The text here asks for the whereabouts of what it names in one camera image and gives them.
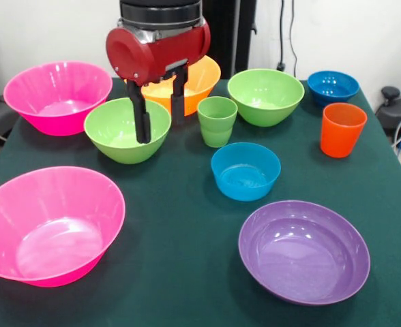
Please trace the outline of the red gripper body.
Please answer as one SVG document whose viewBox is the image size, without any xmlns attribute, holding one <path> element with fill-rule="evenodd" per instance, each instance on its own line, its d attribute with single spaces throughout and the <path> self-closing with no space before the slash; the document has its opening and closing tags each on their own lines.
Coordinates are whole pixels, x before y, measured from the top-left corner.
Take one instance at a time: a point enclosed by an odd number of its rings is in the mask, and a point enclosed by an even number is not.
<svg viewBox="0 0 401 327">
<path fill-rule="evenodd" d="M 106 52 L 118 77 L 143 86 L 157 82 L 175 67 L 192 65 L 209 50 L 211 32 L 207 22 L 178 35 L 142 41 L 124 27 L 111 30 L 106 38 Z"/>
</svg>

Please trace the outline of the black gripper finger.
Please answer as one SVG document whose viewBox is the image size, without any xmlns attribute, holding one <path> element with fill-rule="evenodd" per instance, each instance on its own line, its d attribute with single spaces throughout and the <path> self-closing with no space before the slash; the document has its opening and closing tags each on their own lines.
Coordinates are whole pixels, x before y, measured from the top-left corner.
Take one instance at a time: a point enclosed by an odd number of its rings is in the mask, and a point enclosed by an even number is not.
<svg viewBox="0 0 401 327">
<path fill-rule="evenodd" d="M 136 140 L 140 144 L 149 144 L 151 142 L 151 123 L 142 93 L 143 85 L 137 84 L 134 80 L 126 80 L 126 87 L 134 111 Z"/>
<path fill-rule="evenodd" d="M 188 66 L 182 65 L 175 69 L 175 79 L 173 80 L 173 93 L 171 95 L 171 115 L 172 122 L 180 125 L 185 117 L 185 84 L 188 81 Z"/>
</svg>

